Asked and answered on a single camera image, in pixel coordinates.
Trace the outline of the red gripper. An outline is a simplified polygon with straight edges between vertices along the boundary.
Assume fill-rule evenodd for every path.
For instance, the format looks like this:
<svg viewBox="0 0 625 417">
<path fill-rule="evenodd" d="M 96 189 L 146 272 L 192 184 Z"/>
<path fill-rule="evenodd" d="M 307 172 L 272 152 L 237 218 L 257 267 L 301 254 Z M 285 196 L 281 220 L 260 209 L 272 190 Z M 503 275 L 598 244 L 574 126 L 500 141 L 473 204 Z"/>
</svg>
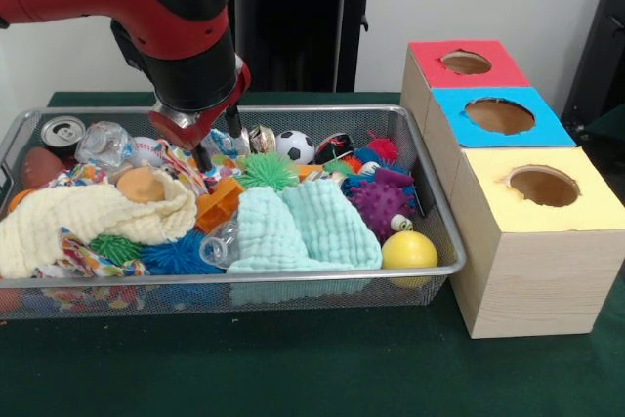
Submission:
<svg viewBox="0 0 625 417">
<path fill-rule="evenodd" d="M 236 62 L 236 84 L 229 95 L 206 110 L 176 111 L 157 102 L 148 113 L 148 119 L 156 131 L 171 144 L 193 149 L 193 158 L 199 170 L 210 170 L 211 159 L 201 141 L 210 133 L 215 121 L 226 115 L 228 132 L 233 138 L 241 136 L 241 121 L 238 103 L 251 83 L 251 74 L 242 58 Z"/>
</svg>

